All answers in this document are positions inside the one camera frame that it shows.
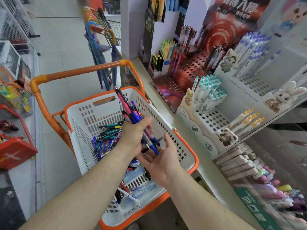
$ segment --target shopping basket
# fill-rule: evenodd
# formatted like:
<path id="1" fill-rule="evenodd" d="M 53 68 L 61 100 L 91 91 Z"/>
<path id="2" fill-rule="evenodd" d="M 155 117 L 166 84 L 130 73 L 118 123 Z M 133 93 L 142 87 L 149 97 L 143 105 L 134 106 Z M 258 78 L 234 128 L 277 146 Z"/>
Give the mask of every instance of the shopping basket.
<path id="1" fill-rule="evenodd" d="M 156 138 L 162 137 L 165 132 L 168 133 L 177 147 L 181 166 L 189 173 L 195 171 L 198 166 L 198 158 L 195 153 L 179 136 L 177 130 L 173 128 L 151 104 L 151 101 L 148 101 L 145 98 L 143 83 L 133 64 L 129 60 L 119 60 L 108 64 L 94 65 L 48 75 L 40 75 L 33 78 L 30 83 L 44 117 L 75 153 L 81 173 L 85 174 L 97 163 L 91 139 L 100 133 L 98 127 L 123 120 L 123 115 L 121 114 L 123 106 L 115 91 L 110 90 L 73 102 L 66 106 L 63 111 L 51 116 L 41 97 L 38 86 L 39 84 L 48 81 L 122 65 L 129 66 L 140 85 L 140 90 L 129 86 L 121 89 L 122 93 L 128 98 L 128 100 L 134 101 L 138 111 L 145 113 L 147 116 L 153 117 L 152 124 Z M 66 132 L 60 123 L 54 118 L 54 116 L 58 114 L 64 123 L 67 124 L 69 129 L 68 132 Z M 100 226 L 102 229 L 123 229 L 138 217 L 153 210 L 169 197 L 169 194 L 164 188 L 156 184 L 153 180 L 149 181 L 145 174 L 146 173 L 142 166 L 125 174 L 123 180 L 126 186 L 128 188 L 139 188 L 138 190 L 143 192 L 140 192 L 140 195 L 138 196 L 140 205 L 136 208 L 134 202 L 127 198 L 125 201 L 123 199 L 119 205 L 114 199 L 112 199 L 100 220 Z"/>

